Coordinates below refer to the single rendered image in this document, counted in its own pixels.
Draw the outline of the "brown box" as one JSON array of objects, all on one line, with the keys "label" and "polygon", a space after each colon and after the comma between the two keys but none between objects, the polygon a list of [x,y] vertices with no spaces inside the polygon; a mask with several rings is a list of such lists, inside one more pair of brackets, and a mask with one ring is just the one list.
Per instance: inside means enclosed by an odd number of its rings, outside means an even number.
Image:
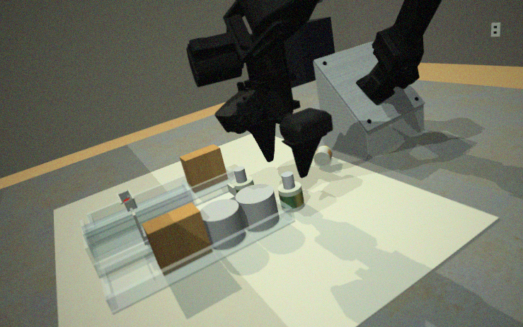
[{"label": "brown box", "polygon": [[161,269],[210,245],[200,211],[193,203],[142,225]]},{"label": "brown box", "polygon": [[186,181],[191,187],[226,173],[221,149],[214,144],[179,158]]}]

